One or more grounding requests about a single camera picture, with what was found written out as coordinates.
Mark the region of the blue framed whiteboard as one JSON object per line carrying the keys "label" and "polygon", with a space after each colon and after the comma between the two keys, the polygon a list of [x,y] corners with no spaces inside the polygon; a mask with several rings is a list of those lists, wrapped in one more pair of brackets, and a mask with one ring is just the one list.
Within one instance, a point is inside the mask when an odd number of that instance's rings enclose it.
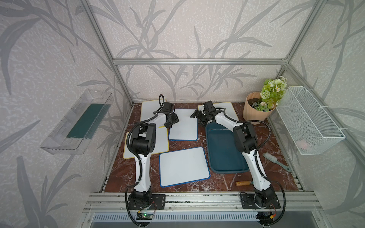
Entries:
{"label": "blue framed whiteboard", "polygon": [[190,116],[195,109],[176,109],[179,122],[175,123],[169,133],[172,141],[196,141],[198,140],[198,119]]}
{"label": "blue framed whiteboard", "polygon": [[202,147],[163,153],[159,162],[163,188],[207,180],[211,176]]}

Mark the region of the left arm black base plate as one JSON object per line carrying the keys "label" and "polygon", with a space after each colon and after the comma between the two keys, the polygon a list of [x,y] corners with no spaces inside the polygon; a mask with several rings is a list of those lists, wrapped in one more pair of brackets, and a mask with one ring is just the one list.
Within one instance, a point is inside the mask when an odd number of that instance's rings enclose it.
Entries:
{"label": "left arm black base plate", "polygon": [[164,210],[165,202],[165,194],[132,192],[128,196],[126,204],[130,210],[140,210],[142,208]]}

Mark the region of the dark teal storage tray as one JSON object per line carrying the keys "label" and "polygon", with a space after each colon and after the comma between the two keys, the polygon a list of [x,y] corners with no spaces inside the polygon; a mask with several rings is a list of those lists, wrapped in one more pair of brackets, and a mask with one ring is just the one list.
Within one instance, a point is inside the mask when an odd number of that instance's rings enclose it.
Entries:
{"label": "dark teal storage tray", "polygon": [[243,155],[236,149],[233,133],[226,127],[209,123],[205,127],[209,165],[214,173],[231,174],[249,171]]}

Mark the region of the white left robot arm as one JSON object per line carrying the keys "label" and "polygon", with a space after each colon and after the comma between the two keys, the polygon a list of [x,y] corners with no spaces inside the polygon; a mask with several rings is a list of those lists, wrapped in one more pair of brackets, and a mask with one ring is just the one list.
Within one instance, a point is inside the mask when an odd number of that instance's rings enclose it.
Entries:
{"label": "white left robot arm", "polygon": [[170,128],[179,122],[175,113],[175,106],[169,102],[162,102],[153,112],[153,116],[136,123],[126,138],[126,146],[134,155],[136,162],[136,181],[128,200],[144,204],[152,203],[150,181],[150,159],[156,146],[156,131],[159,127]]}

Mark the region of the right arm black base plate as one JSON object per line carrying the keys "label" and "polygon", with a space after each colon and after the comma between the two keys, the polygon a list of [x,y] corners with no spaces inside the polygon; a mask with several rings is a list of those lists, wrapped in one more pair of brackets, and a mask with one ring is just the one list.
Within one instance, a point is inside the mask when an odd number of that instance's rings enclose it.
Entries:
{"label": "right arm black base plate", "polygon": [[263,195],[241,192],[239,198],[243,209],[281,209],[279,199],[275,193]]}

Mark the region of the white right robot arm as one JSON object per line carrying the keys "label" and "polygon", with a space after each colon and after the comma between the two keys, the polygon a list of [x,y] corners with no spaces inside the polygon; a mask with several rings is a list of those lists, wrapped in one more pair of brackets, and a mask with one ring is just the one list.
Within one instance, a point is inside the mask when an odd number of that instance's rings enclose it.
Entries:
{"label": "white right robot arm", "polygon": [[196,109],[191,118],[197,118],[199,123],[206,126],[210,122],[220,124],[233,133],[236,149],[245,158],[253,178],[257,202],[268,203],[276,197],[272,181],[267,178],[259,157],[259,149],[265,144],[258,145],[258,139],[252,126],[252,121],[239,121],[226,114],[225,108],[215,107],[212,101],[203,104],[203,110]]}

